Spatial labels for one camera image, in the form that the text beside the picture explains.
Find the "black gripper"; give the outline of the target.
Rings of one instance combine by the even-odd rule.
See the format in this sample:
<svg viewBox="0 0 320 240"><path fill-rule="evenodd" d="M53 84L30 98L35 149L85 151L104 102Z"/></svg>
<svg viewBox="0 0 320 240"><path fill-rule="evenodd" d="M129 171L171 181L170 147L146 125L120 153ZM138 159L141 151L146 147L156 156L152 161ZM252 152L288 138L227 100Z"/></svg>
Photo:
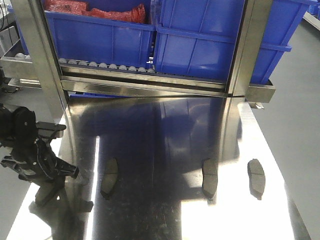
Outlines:
<svg viewBox="0 0 320 240"><path fill-rule="evenodd" d="M39 185L36 205L46 205L59 192L59 200L68 209L90 213L94 203L87 192L87 181L75 179L79 168L57 157L51 148L51 141L63 137L66 128L64 124L37 121L35 112L27 107L1 106L0 145L9 156L0 164L16 172L20 180Z"/></svg>

